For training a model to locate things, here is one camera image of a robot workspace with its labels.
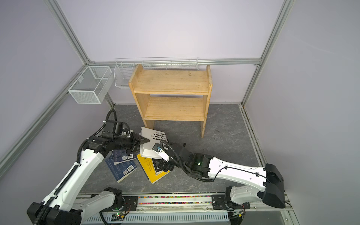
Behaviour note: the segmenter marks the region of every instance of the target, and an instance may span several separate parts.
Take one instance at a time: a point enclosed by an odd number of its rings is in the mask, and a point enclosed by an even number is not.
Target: yellow book
[[[138,154],[138,160],[141,164],[141,167],[144,169],[145,174],[148,176],[148,178],[152,184],[157,182],[160,178],[162,178],[163,176],[165,176],[166,174],[168,174],[170,172],[170,171],[168,171],[168,172],[162,171],[161,173],[156,175],[157,173],[155,171],[152,158],[145,158],[145,157],[142,157],[140,154]]]

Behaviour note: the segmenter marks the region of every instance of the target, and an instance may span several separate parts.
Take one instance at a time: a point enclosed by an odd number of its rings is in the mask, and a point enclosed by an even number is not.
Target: barcode
[[[131,171],[131,170],[133,170],[134,169],[134,167],[132,166],[132,165],[130,165],[128,168],[127,168],[127,170],[129,170],[129,172]]]

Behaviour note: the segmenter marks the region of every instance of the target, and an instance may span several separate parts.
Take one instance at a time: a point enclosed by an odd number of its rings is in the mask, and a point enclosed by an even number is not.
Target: robotic arm
[[[122,210],[124,198],[115,188],[106,188],[99,195],[74,204],[81,188],[96,166],[114,149],[126,150],[127,154],[136,150],[149,139],[130,132],[126,123],[108,120],[79,148],[77,161],[56,188],[41,203],[32,203],[27,214],[36,224],[82,224],[92,215],[106,210]],[[181,168],[188,176],[203,182],[213,182],[215,178],[231,180],[244,184],[241,187],[228,187],[225,197],[219,204],[229,209],[240,209],[245,202],[262,201],[272,207],[285,208],[283,178],[274,165],[248,167],[222,161],[206,154],[191,153],[184,145],[161,141],[153,150],[163,159],[158,168],[167,172],[174,167]]]

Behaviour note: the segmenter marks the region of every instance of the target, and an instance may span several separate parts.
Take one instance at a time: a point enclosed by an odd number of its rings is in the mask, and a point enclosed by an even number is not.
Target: shelf board
[[[137,94],[207,95],[206,71],[143,70],[134,92]]]
[[[144,119],[204,121],[203,98],[150,97]]]

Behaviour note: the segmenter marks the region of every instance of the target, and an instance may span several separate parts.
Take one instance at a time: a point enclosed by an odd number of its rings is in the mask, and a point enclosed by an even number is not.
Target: white wall
[[[246,105],[300,224],[359,224],[359,11],[296,1]]]
[[[103,124],[109,106],[77,104],[69,95],[9,172],[0,180],[1,224],[31,224],[26,214],[76,161],[77,150]]]
[[[42,0],[0,2],[0,157],[82,63]]]
[[[210,103],[241,102],[255,72],[254,65],[216,65],[211,66],[212,92]],[[116,104],[135,104],[130,89],[112,86],[109,90]]]
[[[260,57],[283,0],[59,0],[93,61]]]

